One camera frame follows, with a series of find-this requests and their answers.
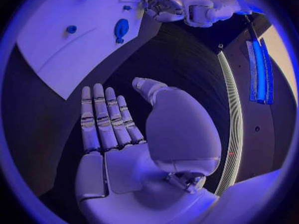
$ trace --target striped curved strip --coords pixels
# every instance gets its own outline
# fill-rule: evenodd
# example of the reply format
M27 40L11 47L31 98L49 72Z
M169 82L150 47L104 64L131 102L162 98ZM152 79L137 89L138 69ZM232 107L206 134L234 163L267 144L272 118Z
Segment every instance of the striped curved strip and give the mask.
M243 120L236 83L223 52L218 54L228 94L230 110L230 137L224 169L215 194L221 196L233 185L239 170L243 145Z

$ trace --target robotic hand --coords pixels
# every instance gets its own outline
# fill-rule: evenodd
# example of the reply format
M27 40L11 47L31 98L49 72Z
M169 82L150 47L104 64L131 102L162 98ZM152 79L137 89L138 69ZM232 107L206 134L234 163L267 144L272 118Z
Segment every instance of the robotic hand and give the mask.
M132 84L153 107L147 142L123 96L116 98L112 88L104 94L96 84L92 102L90 88L82 91L86 154L75 186L78 205L92 223L141 223L144 218L168 223L195 204L207 207L217 199L202 188L221 156L219 135L206 110L164 83L135 78Z
M234 13L261 12L248 0L142 0L145 12L159 22L184 19L189 26L211 27Z

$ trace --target blue knob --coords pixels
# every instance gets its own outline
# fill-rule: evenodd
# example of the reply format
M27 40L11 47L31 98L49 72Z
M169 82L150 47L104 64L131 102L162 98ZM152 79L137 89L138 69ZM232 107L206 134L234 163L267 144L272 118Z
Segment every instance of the blue knob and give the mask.
M126 19L120 19L114 28L114 34L116 36L117 43L123 43L123 36L127 34L129 30L129 22Z
M128 11L132 9L131 6L128 6L128 5L124 5L123 8L124 8L124 10L128 10Z
M76 27L76 26L73 26L73 25L68 26L68 27L66 28L66 31L67 31L68 33L73 34L73 33L75 33L75 32L77 31L77 27Z

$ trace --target blue led strip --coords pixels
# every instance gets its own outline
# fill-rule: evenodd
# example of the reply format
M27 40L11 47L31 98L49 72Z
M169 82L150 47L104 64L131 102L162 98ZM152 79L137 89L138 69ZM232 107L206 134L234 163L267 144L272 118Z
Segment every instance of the blue led strip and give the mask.
M270 56L265 44L264 39L261 39L261 49L263 53L265 71L266 71L266 81L267 81L267 93L266 93L266 104L270 105L273 103L273 72Z
M257 101L264 104L266 100L266 71L264 57L258 40L252 42L257 64Z
M248 55L249 55L249 65L250 65L250 93L249 100L257 101L257 64L255 59L255 54L253 50L253 45L251 41L246 41Z

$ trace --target white board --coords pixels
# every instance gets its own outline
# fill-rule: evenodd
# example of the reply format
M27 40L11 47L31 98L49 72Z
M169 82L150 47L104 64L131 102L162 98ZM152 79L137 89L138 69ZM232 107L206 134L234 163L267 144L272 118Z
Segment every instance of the white board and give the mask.
M28 20L17 44L35 73L67 99L107 56L138 36L140 0L46 0ZM124 5L133 9L123 10ZM124 43L116 43L117 21L129 21ZM66 32L75 25L74 34Z

